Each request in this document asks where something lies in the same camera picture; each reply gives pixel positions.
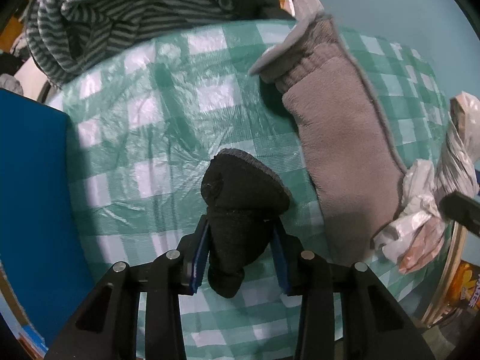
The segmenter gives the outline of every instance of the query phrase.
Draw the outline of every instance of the checkered tablecloth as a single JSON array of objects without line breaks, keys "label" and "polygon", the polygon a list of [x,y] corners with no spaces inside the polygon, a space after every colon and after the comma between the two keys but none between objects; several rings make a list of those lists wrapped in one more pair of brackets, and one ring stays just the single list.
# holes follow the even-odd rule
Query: checkered tablecloth
[{"label": "checkered tablecloth", "polygon": [[[275,87],[247,74],[293,25],[244,21],[163,36],[96,66],[52,100],[52,107],[71,117],[71,205],[95,279],[116,261],[132,266],[152,261],[194,231],[206,210],[203,174],[224,147],[243,149],[280,175],[294,200],[282,216],[287,232],[329,258],[295,123]],[[429,64],[415,50],[382,38],[349,29],[341,36],[373,83],[406,166],[417,158],[436,162],[448,114]],[[446,249],[408,275],[383,257],[367,263],[401,299],[435,264],[443,264]],[[245,271],[233,299],[219,297],[206,280],[195,296],[181,297],[189,359],[293,354],[300,297],[280,293],[269,248]],[[335,306],[340,337],[338,298]],[[141,355],[144,297],[139,317]]]}]

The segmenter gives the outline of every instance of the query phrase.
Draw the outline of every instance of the light blue surface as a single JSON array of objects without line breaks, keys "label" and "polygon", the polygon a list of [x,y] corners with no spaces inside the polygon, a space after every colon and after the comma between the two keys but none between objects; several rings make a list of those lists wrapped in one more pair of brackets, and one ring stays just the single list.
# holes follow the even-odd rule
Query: light blue surface
[{"label": "light blue surface", "polygon": [[[480,96],[480,40],[454,0],[320,0],[338,24],[416,49],[435,71],[447,98]],[[480,238],[469,235],[463,258],[480,265]],[[436,272],[401,302],[422,316],[438,283]]]}]

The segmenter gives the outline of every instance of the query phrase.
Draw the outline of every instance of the white plastic bag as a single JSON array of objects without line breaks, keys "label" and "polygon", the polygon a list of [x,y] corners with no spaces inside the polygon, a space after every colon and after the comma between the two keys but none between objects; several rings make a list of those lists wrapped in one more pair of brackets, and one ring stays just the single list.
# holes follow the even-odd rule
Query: white plastic bag
[{"label": "white plastic bag", "polygon": [[422,268],[439,253],[446,228],[440,200],[453,191],[473,197],[479,190],[474,167],[480,157],[479,100],[462,92],[451,100],[451,116],[436,172],[431,161],[414,162],[403,181],[403,212],[373,238],[402,273]]}]

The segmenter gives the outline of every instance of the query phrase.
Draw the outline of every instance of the green and white checkered tablecloth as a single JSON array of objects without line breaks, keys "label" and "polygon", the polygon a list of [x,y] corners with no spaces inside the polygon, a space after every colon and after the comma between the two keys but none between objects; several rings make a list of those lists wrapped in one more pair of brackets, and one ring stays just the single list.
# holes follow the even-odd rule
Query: green and white checkered tablecloth
[{"label": "green and white checkered tablecloth", "polygon": [[[296,126],[274,86],[247,71],[293,21],[244,21],[163,36],[99,64],[50,105],[71,117],[67,171],[73,216],[95,280],[112,263],[147,263],[194,231],[206,206],[200,183],[223,147],[243,149],[277,172],[294,204],[287,232],[329,258],[322,214],[303,161]],[[413,49],[344,29],[342,39],[365,69],[385,108],[407,167],[437,161],[447,104],[429,64]],[[367,263],[397,299],[441,258],[401,275],[383,257]],[[271,251],[248,266],[233,299],[203,281],[181,297],[189,359],[277,359],[293,354],[299,297],[280,293]],[[342,322],[336,299],[336,328]],[[139,314],[143,351],[145,297]]]}]

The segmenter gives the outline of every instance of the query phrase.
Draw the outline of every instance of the black and gray striped fabric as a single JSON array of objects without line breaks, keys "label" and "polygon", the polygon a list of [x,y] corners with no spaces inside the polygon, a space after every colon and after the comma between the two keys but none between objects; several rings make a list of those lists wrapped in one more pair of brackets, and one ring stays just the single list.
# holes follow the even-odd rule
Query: black and gray striped fabric
[{"label": "black and gray striped fabric", "polygon": [[231,0],[35,0],[26,37],[38,66],[61,87],[136,43],[233,18]]}]

